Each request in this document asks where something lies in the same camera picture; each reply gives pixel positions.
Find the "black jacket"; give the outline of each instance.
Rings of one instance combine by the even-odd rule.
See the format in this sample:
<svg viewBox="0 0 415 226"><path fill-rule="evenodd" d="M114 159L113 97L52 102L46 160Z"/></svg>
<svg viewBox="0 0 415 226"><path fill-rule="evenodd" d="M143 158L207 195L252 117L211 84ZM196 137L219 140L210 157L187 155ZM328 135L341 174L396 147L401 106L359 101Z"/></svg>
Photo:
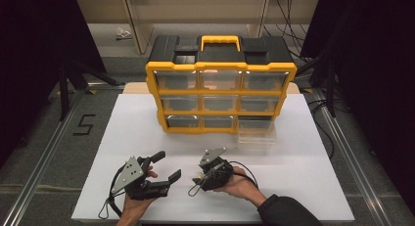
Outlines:
<svg viewBox="0 0 415 226"><path fill-rule="evenodd" d="M289 197L272 195L257 209L266 226L321 226L301 203Z"/></svg>

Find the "transparent drawer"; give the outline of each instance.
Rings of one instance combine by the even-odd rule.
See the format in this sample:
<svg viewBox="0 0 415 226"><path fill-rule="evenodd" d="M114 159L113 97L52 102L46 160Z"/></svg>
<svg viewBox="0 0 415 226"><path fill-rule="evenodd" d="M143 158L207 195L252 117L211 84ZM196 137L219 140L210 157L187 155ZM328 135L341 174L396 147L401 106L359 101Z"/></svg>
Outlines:
<svg viewBox="0 0 415 226"><path fill-rule="evenodd" d="M237 95L204 95L204 110L208 111L235 111Z"/></svg>
<svg viewBox="0 0 415 226"><path fill-rule="evenodd" d="M202 88L209 90L239 89L241 74L237 70L206 69L201 71Z"/></svg>
<svg viewBox="0 0 415 226"><path fill-rule="evenodd" d="M244 89L248 90L281 90L287 77L287 72L251 72L244 77Z"/></svg>
<svg viewBox="0 0 415 226"><path fill-rule="evenodd" d="M199 127L199 117L196 115L166 115L168 127Z"/></svg>
<svg viewBox="0 0 415 226"><path fill-rule="evenodd" d="M161 102L165 111L195 111L198 109L198 96L196 95L162 95Z"/></svg>
<svg viewBox="0 0 415 226"><path fill-rule="evenodd" d="M155 77L160 89L196 89L195 71L155 71Z"/></svg>
<svg viewBox="0 0 415 226"><path fill-rule="evenodd" d="M241 96L241 111L274 112L278 96Z"/></svg>
<svg viewBox="0 0 415 226"><path fill-rule="evenodd" d="M205 128L232 128L234 117L226 115L203 116Z"/></svg>
<svg viewBox="0 0 415 226"><path fill-rule="evenodd" d="M238 147L270 148L276 143L275 123L271 116L239 116Z"/></svg>

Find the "floor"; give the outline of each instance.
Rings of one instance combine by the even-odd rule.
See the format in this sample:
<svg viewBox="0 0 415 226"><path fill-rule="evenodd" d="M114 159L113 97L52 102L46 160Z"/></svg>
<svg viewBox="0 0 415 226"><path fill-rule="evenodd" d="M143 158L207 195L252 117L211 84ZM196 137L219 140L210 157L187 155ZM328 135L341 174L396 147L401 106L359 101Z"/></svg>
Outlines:
<svg viewBox="0 0 415 226"><path fill-rule="evenodd" d="M144 81L144 66L148 52L138 55L133 41L116 40L116 30L121 27L129 31L127 24L91 24L90 29L107 68L108 75L118 81ZM275 25L267 26L264 34L280 34ZM229 33L247 36L241 25L158 25L152 40L159 34L169 33L180 36L197 36L199 34ZM297 26L298 37L306 32ZM296 52L293 38L286 36L290 50ZM295 58L300 66L303 61ZM310 88L307 72L295 79L300 91L308 102L324 99L324 88ZM83 225L70 219L82 186L88 176L89 168L98 151L101 138L105 132L116 97L122 93L122 87L97 85L100 80L85 75L91 83L87 91L70 90L72 110L66 122L59 122L60 97L58 86L50 94L49 103L45 104L36 122L30 127L26 143L17 147L5 165L0 169L0 219L5 222L9 210L19 200L23 192L28 192L28 201L20 208L17 221L19 225ZM343 101L341 89L336 91L336 118L327 116L325 108L315 111L316 125L322 142L331 157L332 165L345 192L346 199L355 216L355 221L348 223L324 222L324 225L415 225L413 214L406 207L384 169L371 153L364 134L354 119L353 112ZM314 113L318 103L310 104ZM333 130L340 126L343 137L335 136ZM64 132L57 133L58 128ZM356 173L350 167L352 153L359 167ZM28 185L34 185L28 191ZM369 197L375 197L380 204L372 206Z"/></svg>

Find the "yellow handle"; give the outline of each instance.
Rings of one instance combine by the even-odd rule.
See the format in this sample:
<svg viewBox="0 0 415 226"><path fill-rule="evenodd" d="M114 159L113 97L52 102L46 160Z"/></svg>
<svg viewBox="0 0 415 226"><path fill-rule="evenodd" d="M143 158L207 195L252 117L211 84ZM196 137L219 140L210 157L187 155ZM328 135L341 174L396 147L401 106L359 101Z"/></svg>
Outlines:
<svg viewBox="0 0 415 226"><path fill-rule="evenodd" d="M202 46L201 49L204 51L205 43L235 43L238 52L241 51L239 45L239 37L233 35L205 35L202 36Z"/></svg>

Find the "tool storage box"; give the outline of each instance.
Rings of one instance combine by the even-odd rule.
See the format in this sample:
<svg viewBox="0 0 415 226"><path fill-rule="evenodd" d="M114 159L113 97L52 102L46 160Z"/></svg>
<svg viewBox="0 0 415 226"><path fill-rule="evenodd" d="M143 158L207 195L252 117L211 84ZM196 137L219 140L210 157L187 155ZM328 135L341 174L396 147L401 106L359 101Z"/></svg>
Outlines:
<svg viewBox="0 0 415 226"><path fill-rule="evenodd" d="M274 129L297 67L282 37L161 35L146 72L165 132L253 137Z"/></svg>

